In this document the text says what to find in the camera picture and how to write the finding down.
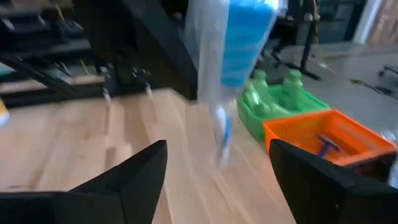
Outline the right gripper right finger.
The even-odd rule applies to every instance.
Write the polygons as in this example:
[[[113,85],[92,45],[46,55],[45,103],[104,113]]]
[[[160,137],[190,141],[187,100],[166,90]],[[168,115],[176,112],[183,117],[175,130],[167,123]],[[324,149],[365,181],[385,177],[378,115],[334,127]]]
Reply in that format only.
[[[272,168],[297,224],[340,224],[355,182],[334,165],[283,140],[269,146]]]

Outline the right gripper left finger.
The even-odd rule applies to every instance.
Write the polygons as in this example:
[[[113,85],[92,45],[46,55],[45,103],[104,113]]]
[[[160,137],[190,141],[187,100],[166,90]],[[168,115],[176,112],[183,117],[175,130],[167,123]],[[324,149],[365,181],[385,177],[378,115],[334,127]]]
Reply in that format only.
[[[167,167],[167,141],[158,140],[99,176],[72,189],[115,194],[126,224],[152,224]]]

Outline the blue disposable razor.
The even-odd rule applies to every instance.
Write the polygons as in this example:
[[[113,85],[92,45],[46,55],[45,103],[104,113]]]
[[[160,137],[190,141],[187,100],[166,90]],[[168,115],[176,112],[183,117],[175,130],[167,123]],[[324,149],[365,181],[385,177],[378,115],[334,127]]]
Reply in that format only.
[[[337,144],[335,144],[331,139],[326,136],[318,135],[319,140],[322,142],[323,146],[318,152],[318,156],[324,157],[325,154],[330,150],[334,149],[336,151],[340,151],[340,148]]]

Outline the green Pert shampoo bottle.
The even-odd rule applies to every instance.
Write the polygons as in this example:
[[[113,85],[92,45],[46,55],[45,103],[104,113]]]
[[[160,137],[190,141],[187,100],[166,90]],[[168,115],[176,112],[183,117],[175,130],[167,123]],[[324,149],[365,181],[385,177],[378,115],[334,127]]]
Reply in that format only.
[[[266,76],[265,71],[254,70],[243,90],[243,101],[256,116],[265,116],[270,112],[269,105],[262,98],[268,91]]]
[[[299,70],[289,70],[284,78],[282,89],[282,102],[288,110],[296,110],[299,105],[303,83],[302,74]]]

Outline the orange plastic basket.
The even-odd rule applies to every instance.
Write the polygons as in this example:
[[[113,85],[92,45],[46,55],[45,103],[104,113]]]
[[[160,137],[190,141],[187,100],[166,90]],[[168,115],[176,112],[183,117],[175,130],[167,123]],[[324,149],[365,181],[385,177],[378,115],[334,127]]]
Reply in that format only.
[[[321,110],[263,122],[266,151],[271,141],[281,139],[312,154],[320,154],[329,141],[332,147],[322,158],[339,166],[353,166],[396,151],[382,138],[338,110]]]

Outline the green plastic basket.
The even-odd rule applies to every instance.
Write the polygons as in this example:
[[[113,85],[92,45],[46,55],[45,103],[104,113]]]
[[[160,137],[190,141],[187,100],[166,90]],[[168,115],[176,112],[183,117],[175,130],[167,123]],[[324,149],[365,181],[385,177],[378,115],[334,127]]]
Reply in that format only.
[[[269,96],[273,97],[274,103],[276,104],[277,110],[274,114],[257,115],[250,106],[245,102],[245,99],[254,95],[255,100],[265,102],[264,91],[261,90],[262,94],[258,93],[253,88],[251,90],[244,90],[239,98],[236,100],[238,107],[238,115],[245,127],[258,141],[264,140],[264,128],[262,122],[269,119],[278,119],[286,116],[297,116],[298,114],[310,113],[314,111],[327,110],[330,107],[322,100],[313,96],[311,93],[304,89],[301,89],[301,98],[298,102],[298,108],[294,110],[285,109],[282,107],[282,95],[284,87],[282,85],[271,85],[268,87]]]

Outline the black tripod stand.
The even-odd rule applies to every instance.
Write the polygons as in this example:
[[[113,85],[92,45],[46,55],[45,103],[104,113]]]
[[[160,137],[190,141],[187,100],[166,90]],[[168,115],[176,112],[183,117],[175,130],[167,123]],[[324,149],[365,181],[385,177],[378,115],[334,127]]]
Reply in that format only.
[[[274,31],[279,38],[279,43],[271,50],[271,56],[275,59],[275,67],[284,65],[289,68],[300,71],[303,75],[321,80],[318,75],[309,72],[306,65],[310,56],[311,45],[317,36],[316,28],[320,15],[317,10],[317,0],[287,0],[287,10],[283,17],[278,18]],[[279,57],[279,53],[288,45],[295,45],[299,31],[299,24],[307,23],[309,25],[307,37],[304,43],[300,65],[294,65],[285,62]]]

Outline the white wipes canister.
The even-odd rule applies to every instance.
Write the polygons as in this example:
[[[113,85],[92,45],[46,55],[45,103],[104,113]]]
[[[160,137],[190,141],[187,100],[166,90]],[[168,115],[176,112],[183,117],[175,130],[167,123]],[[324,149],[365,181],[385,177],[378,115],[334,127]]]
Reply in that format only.
[[[0,98],[0,127],[4,126],[9,120],[9,111],[6,108],[3,100]]]

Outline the black metal table frame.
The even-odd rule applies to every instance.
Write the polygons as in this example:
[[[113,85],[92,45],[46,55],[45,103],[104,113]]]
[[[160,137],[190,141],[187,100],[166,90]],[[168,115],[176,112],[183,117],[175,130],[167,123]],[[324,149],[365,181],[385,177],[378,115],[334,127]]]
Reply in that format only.
[[[0,92],[0,98],[9,108],[100,97],[104,93],[106,82],[102,79],[86,81],[76,77],[73,79],[73,83],[68,83],[61,78],[56,78],[30,66],[27,62],[13,55],[0,54],[0,62],[44,86],[38,90]]]

